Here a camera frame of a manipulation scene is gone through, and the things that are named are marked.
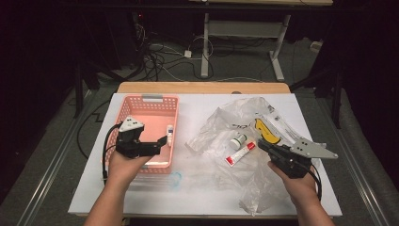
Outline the person's right hand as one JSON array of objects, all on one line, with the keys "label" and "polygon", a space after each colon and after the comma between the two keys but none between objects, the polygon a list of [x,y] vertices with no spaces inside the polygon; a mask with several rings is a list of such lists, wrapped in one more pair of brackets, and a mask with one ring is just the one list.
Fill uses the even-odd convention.
[{"label": "person's right hand", "polygon": [[267,165],[280,177],[294,205],[309,205],[311,202],[319,201],[315,181],[310,175],[291,179],[271,161]]}]

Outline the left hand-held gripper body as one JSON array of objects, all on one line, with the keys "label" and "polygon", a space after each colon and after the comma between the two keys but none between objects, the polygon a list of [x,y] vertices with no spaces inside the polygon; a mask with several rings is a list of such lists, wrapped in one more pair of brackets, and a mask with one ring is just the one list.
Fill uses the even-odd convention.
[{"label": "left hand-held gripper body", "polygon": [[146,153],[139,139],[143,131],[144,124],[141,121],[127,116],[119,128],[116,151],[128,158],[145,156]]}]

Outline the silver and red ointment tube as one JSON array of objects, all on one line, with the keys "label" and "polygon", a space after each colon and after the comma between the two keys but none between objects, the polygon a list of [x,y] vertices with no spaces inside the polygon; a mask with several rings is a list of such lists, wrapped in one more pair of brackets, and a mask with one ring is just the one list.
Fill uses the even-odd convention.
[{"label": "silver and red ointment tube", "polygon": [[252,151],[255,147],[256,144],[254,142],[249,142],[247,145],[245,145],[242,149],[240,149],[233,155],[226,157],[225,161],[230,167],[233,167],[236,163],[240,161],[242,157],[244,157],[247,153]]}]

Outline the small white jar green label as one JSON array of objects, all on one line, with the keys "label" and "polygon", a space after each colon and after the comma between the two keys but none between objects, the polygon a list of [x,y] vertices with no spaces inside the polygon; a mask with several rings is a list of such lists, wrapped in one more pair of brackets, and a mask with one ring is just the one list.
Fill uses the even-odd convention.
[{"label": "small white jar green label", "polygon": [[244,134],[238,134],[236,137],[232,138],[229,142],[229,146],[238,151],[242,145],[245,143],[247,140],[247,136]]}]

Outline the person's left hand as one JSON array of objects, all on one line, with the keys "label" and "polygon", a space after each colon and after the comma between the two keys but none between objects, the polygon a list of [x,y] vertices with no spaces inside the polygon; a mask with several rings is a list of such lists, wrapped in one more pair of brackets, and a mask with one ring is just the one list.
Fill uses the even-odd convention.
[{"label": "person's left hand", "polygon": [[109,160],[108,178],[105,187],[125,192],[139,173],[140,168],[151,159],[151,156],[141,156],[132,159],[118,152],[113,152]]}]

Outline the metal floor rail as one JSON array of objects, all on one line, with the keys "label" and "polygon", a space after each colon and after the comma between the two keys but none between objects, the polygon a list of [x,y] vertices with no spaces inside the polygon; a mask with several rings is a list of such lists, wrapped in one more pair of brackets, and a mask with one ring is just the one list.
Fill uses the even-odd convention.
[{"label": "metal floor rail", "polygon": [[363,135],[346,97],[341,99],[339,123],[331,118],[332,104],[319,98],[333,142],[329,145],[339,155],[334,173],[339,204],[343,209],[340,222],[352,226],[394,226],[395,202],[399,193]]},{"label": "metal floor rail", "polygon": [[31,226],[37,213],[39,212],[43,201],[45,200],[58,172],[62,166],[64,159],[72,144],[72,139],[77,133],[78,127],[83,121],[83,117],[88,112],[89,106],[92,104],[97,90],[88,90],[83,97],[83,106],[80,113],[72,119],[72,122],[62,138],[58,148],[56,149],[55,155],[51,160],[48,168],[40,179],[40,182],[35,189],[28,205],[24,209],[22,216],[20,217],[17,226]]}]

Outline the white table cover sheet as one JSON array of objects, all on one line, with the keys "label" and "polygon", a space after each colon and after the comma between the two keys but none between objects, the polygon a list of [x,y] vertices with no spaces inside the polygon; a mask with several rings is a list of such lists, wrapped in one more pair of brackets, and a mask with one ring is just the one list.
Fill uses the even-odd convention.
[{"label": "white table cover sheet", "polygon": [[[101,156],[107,130],[117,120],[125,95],[115,94],[103,125],[73,195],[68,212],[83,217],[101,193]],[[218,188],[212,174],[190,156],[184,142],[191,138],[220,105],[241,99],[241,94],[181,94],[177,120],[176,147],[170,174],[140,173],[130,184],[124,204],[128,217],[159,218],[248,218],[239,207],[235,190]]]}]

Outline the pink perforated plastic basket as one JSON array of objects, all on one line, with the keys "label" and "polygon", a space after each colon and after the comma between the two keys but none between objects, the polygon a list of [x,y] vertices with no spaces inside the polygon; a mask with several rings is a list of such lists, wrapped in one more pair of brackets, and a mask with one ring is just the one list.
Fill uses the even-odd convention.
[{"label": "pink perforated plastic basket", "polygon": [[[107,132],[102,156],[103,168],[109,164],[111,154],[117,147],[117,136],[122,122],[127,116],[132,116],[144,124],[144,131],[140,135],[142,147],[149,156],[148,152],[152,147],[159,147],[157,140],[167,135],[167,126],[173,125],[177,128],[177,118],[179,113],[179,98],[173,95],[151,95],[151,94],[126,94],[121,99],[120,110],[115,117],[115,124]],[[160,147],[161,152],[152,156],[141,169],[141,173],[163,173],[171,172],[173,156],[174,134],[172,146],[168,144]]]}]

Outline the metal frame desk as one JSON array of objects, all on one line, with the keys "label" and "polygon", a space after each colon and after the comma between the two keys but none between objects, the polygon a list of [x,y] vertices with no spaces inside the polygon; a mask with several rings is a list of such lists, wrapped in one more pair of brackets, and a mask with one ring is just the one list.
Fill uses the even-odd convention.
[{"label": "metal frame desk", "polygon": [[[206,7],[224,5],[240,7],[304,7],[319,8],[330,7],[333,0],[190,0],[192,2],[200,2]],[[239,38],[272,38],[277,40],[276,47],[268,53],[269,61],[276,79],[280,82],[285,80],[279,64],[279,51],[285,38],[288,25],[290,23],[291,14],[285,13],[283,18],[278,22],[244,22],[241,19],[221,20],[211,19],[210,14],[206,12],[203,20],[203,46],[201,54],[201,71],[202,78],[208,78],[211,71],[210,56],[214,51],[214,46],[209,40],[210,36],[216,37],[239,37]]]}]

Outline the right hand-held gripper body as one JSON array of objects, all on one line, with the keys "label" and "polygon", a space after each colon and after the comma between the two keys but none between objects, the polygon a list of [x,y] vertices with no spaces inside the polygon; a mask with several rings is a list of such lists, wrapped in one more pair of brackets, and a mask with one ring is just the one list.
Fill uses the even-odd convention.
[{"label": "right hand-held gripper body", "polygon": [[303,178],[310,170],[313,158],[337,159],[339,156],[306,138],[298,139],[292,146],[277,145],[269,157],[289,178]]}]

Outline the black metal stand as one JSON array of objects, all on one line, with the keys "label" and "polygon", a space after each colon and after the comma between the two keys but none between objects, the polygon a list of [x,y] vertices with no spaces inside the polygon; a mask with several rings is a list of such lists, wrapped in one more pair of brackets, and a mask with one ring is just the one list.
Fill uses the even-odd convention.
[{"label": "black metal stand", "polygon": [[75,88],[75,113],[74,117],[77,118],[83,108],[83,85],[80,64],[77,63],[74,69],[74,88]]},{"label": "black metal stand", "polygon": [[289,86],[290,91],[299,88],[313,88],[316,98],[331,98],[330,117],[334,125],[340,129],[340,108],[343,78],[338,69],[327,67],[320,72],[311,73],[308,77]]}]

